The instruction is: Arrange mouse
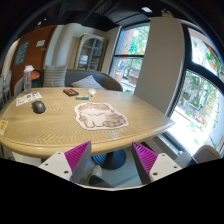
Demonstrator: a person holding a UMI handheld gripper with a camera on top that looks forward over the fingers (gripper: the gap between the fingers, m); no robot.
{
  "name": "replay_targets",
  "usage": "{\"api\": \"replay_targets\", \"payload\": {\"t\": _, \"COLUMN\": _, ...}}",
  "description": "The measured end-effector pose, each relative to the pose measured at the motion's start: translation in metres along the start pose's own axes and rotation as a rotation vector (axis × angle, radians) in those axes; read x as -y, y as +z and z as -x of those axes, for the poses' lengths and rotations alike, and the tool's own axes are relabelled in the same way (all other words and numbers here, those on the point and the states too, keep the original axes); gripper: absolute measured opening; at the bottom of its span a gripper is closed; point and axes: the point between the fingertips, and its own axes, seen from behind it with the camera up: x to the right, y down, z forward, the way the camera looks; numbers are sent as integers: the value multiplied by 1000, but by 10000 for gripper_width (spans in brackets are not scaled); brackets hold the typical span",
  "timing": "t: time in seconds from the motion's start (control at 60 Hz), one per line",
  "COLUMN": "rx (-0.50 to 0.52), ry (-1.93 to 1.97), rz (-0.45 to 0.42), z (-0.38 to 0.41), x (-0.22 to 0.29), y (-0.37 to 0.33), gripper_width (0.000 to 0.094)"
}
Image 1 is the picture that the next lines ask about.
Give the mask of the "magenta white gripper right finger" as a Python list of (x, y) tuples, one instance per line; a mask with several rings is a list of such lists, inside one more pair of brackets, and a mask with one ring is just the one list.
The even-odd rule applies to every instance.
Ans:
[(131, 152), (143, 185), (181, 170), (181, 167), (166, 153), (156, 154), (139, 143), (132, 143)]

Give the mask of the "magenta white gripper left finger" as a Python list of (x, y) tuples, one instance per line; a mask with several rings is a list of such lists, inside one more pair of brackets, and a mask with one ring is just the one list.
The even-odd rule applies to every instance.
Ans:
[(85, 142), (69, 151), (56, 152), (40, 168), (73, 183), (78, 183), (91, 154), (91, 142)]

